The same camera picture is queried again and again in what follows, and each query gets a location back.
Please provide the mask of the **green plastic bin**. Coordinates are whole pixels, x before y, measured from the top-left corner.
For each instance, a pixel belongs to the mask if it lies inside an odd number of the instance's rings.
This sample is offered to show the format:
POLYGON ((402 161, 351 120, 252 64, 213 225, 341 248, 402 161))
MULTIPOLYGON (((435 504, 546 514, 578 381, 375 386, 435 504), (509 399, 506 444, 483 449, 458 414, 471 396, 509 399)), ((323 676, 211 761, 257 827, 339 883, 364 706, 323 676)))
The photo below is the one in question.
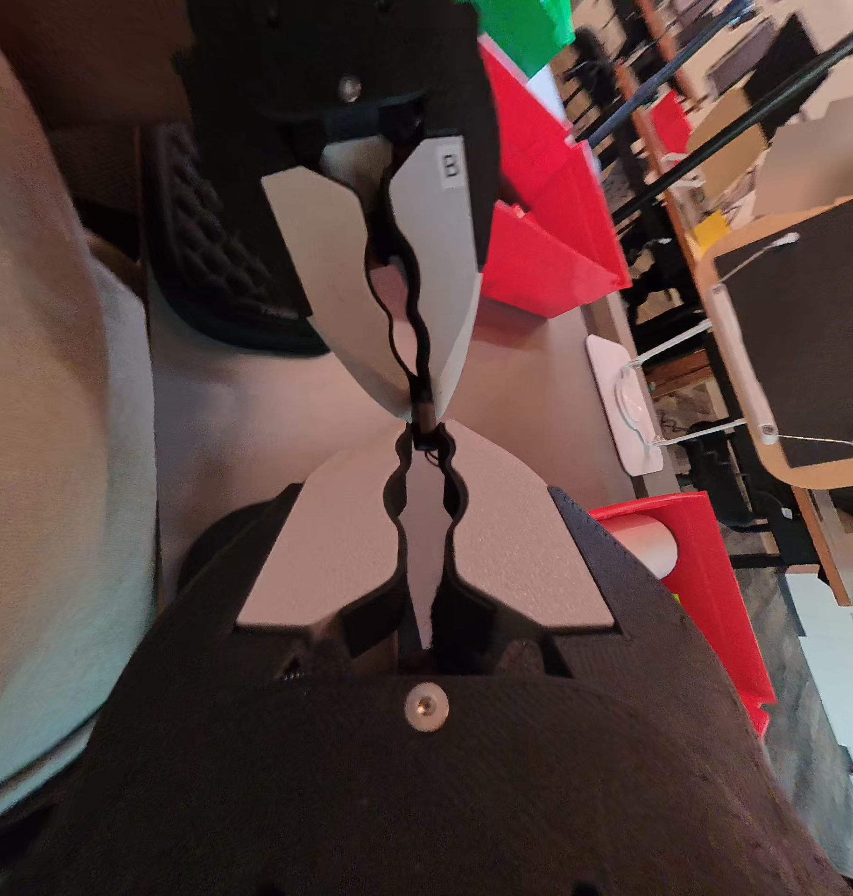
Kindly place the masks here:
POLYGON ((487 34, 528 78, 574 39, 571 1, 471 1, 487 34))

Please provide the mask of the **white paper roll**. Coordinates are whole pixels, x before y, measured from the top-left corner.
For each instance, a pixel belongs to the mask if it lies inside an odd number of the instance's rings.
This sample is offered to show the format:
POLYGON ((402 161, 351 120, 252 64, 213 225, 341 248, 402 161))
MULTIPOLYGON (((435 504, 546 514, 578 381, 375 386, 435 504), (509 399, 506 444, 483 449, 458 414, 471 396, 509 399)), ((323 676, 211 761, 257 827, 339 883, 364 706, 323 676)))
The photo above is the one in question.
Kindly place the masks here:
POLYGON ((666 578, 677 566, 678 546, 665 524, 644 513, 605 520, 606 530, 655 577, 666 578))

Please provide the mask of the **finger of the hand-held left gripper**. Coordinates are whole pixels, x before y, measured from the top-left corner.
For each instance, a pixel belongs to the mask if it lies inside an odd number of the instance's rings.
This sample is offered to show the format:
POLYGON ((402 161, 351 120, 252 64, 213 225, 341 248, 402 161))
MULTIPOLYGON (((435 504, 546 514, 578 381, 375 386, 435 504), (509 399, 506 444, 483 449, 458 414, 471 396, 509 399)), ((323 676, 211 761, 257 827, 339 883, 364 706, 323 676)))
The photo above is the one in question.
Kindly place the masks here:
POLYGON ((399 263, 377 263, 361 198, 296 166, 261 179, 305 298, 309 321, 373 401, 413 421, 416 336, 399 263))
POLYGON ((409 252, 409 320, 423 325, 421 376, 442 417, 465 366, 483 281, 464 137, 422 140, 399 168, 384 172, 381 204, 400 248, 409 252))

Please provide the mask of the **black mesh chair back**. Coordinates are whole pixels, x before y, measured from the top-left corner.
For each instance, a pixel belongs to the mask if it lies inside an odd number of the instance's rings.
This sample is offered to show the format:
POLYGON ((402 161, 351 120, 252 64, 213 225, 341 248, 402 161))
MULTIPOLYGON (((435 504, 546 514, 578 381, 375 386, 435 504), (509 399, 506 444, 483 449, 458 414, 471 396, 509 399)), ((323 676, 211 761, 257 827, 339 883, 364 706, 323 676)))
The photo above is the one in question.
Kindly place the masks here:
POLYGON ((190 129, 147 127, 138 140, 143 259, 166 304, 191 329, 239 350, 328 355, 267 266, 226 226, 190 129))

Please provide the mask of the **white flat pad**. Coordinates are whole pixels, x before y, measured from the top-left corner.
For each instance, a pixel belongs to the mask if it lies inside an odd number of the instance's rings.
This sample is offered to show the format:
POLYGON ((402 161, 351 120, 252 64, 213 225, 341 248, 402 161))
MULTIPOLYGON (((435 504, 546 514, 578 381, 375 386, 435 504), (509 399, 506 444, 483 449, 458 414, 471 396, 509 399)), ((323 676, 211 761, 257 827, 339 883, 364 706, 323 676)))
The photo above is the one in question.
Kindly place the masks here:
POLYGON ((589 334, 585 350, 619 460, 632 477, 663 469, 655 415, 629 352, 618 342, 589 334))

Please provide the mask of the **wooden table with black mat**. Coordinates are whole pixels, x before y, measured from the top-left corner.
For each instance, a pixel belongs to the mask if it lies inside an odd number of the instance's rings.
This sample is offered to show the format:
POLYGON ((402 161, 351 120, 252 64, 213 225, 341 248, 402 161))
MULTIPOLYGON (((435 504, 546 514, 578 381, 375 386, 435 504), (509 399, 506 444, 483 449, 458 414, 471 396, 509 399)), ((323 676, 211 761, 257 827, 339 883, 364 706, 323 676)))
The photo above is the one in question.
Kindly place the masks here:
POLYGON ((853 487, 853 198, 758 218, 694 273, 764 468, 793 487, 853 487))

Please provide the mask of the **white box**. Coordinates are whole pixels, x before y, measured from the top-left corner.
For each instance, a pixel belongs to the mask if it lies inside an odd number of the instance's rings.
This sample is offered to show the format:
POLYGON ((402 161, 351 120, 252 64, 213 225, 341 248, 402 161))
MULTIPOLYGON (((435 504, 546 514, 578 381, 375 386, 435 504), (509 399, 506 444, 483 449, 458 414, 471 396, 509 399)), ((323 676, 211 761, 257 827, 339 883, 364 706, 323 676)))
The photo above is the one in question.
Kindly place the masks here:
POLYGON ((785 576, 801 634, 799 641, 828 722, 849 761, 853 789, 853 598, 840 606, 811 567, 785 576))

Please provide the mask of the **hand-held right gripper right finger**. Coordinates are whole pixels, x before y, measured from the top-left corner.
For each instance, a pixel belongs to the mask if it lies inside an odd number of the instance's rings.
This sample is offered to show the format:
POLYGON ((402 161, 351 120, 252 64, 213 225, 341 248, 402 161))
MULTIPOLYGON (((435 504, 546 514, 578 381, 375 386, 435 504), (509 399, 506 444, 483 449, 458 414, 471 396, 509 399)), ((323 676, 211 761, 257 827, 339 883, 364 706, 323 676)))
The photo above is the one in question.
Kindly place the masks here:
POLYGON ((432 601, 438 662, 497 662, 515 642, 607 634, 610 610, 550 488, 521 460, 448 420, 437 434, 450 518, 432 601))

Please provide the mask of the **large red plastic bin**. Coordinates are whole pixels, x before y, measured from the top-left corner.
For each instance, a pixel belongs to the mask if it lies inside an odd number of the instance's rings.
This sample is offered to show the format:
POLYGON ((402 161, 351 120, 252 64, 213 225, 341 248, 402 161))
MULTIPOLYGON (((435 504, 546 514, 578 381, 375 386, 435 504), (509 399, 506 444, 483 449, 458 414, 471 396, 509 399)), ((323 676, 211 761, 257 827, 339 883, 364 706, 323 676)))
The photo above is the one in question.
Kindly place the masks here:
POLYGON ((587 141, 530 91, 488 35, 479 52, 500 139, 482 295, 555 318, 632 285, 587 141))

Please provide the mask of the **yellow box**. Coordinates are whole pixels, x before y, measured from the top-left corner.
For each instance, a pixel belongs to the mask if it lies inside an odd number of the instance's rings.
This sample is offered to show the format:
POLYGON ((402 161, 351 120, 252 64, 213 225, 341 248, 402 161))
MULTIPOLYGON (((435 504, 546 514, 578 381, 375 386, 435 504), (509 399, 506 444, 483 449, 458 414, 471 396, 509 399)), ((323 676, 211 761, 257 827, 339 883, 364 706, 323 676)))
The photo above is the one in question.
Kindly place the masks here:
POLYGON ((691 229, 690 238, 696 252, 703 254, 730 232, 731 227, 723 210, 716 209, 691 229))

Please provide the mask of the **red bin with white roll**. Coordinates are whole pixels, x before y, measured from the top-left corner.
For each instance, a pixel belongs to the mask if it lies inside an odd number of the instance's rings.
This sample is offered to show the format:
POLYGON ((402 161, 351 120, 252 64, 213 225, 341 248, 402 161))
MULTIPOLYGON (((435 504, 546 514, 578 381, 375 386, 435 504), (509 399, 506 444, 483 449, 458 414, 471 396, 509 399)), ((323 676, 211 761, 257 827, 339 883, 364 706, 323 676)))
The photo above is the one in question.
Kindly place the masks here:
POLYGON ((615 523, 636 515, 665 526, 677 559, 662 583, 719 657, 760 740, 777 702, 746 605, 726 552, 712 504, 704 492, 647 497, 591 510, 609 532, 615 523))

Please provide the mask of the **person's beige sweatshirt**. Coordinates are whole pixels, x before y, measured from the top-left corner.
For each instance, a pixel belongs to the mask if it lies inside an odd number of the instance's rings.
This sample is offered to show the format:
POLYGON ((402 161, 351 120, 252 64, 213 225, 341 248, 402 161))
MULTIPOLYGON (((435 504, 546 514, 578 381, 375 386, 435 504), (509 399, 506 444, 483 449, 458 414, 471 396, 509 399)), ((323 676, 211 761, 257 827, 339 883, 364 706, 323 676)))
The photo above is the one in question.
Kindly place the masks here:
POLYGON ((153 621, 154 441, 146 310, 0 48, 0 819, 74 764, 153 621))

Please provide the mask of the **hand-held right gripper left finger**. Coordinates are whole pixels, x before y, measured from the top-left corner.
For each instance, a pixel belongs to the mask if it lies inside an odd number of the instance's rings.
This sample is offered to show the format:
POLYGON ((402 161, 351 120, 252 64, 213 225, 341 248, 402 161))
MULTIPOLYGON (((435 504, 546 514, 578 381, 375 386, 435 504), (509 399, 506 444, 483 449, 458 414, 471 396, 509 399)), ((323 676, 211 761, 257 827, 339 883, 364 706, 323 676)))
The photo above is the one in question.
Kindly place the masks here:
POLYGON ((243 629, 341 636, 359 657, 408 604, 408 426, 333 454, 302 485, 236 619, 243 629))

